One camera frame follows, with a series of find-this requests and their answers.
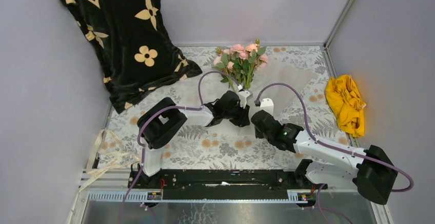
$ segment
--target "black blanket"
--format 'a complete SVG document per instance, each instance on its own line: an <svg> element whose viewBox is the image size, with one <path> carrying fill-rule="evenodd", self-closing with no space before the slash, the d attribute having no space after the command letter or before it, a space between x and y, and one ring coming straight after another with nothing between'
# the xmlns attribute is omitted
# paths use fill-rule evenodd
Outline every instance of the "black blanket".
<svg viewBox="0 0 435 224"><path fill-rule="evenodd" d="M158 87L202 73L169 39L160 0L61 1L94 46L117 113Z"/></svg>

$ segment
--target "reflective surface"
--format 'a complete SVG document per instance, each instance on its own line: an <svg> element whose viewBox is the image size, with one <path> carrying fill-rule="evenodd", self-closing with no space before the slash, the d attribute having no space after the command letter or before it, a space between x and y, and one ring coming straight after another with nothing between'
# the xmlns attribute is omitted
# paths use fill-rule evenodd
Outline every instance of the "reflective surface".
<svg viewBox="0 0 435 224"><path fill-rule="evenodd" d="M85 224L116 224L120 202L90 201L85 212ZM153 215L126 203L122 223L153 223ZM322 193L322 206L345 213L354 224L376 223L370 203L357 193ZM156 223L316 223L327 221L318 209L301 210L285 203L160 203L152 208ZM348 223L344 218L325 211L334 224Z"/></svg>

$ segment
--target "crumpled yellow bag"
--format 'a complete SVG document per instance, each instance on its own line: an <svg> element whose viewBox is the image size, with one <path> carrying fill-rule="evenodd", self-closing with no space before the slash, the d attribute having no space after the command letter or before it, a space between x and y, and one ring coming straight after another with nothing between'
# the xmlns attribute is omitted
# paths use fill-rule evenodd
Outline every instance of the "crumpled yellow bag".
<svg viewBox="0 0 435 224"><path fill-rule="evenodd" d="M350 75L331 77L325 89L329 106L337 117L339 128L353 137L364 136L366 103L361 99L357 85Z"/></svg>

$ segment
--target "gray wall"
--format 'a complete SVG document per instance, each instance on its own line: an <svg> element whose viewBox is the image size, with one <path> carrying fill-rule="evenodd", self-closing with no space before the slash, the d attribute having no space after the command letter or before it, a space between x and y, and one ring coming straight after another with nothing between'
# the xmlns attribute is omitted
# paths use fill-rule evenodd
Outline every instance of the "gray wall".
<svg viewBox="0 0 435 224"><path fill-rule="evenodd" d="M108 95L58 0L0 0L0 223L64 223Z"/></svg>
<svg viewBox="0 0 435 224"><path fill-rule="evenodd" d="M415 188L392 193L395 224L435 223L435 0L356 0L330 52L351 74L365 108L365 144L381 146ZM396 188L407 180L399 176Z"/></svg>
<svg viewBox="0 0 435 224"><path fill-rule="evenodd" d="M347 0L162 0L175 44L319 43Z"/></svg>

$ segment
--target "floral tablecloth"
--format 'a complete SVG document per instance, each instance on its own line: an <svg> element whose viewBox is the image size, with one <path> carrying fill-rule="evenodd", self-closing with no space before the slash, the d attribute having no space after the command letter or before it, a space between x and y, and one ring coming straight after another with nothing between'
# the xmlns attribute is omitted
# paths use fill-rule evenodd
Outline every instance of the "floral tablecloth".
<svg viewBox="0 0 435 224"><path fill-rule="evenodd" d="M184 55L202 67L209 67L215 54L215 47L181 47ZM336 119L326 102L324 90L329 74L319 46L268 47L271 61L281 61L293 68L312 71L317 74L303 89L301 95L307 106L309 125L317 136L347 145L346 134L337 127ZM111 114L108 129L113 131L124 145L124 150L140 156L142 148L137 144L137 120L164 97L171 97L175 103L183 103L176 85L159 88L138 105L122 114ZM276 117L281 123L294 123L305 127L301 104L295 98ZM107 137L103 144L110 152L119 150L118 145ZM184 126L173 140L165 146L162 167L165 169L295 169L307 155L280 151L263 139L252 136L232 137L210 133L201 126ZM102 155L98 164L104 168L112 160ZM129 161L123 158L119 164Z"/></svg>

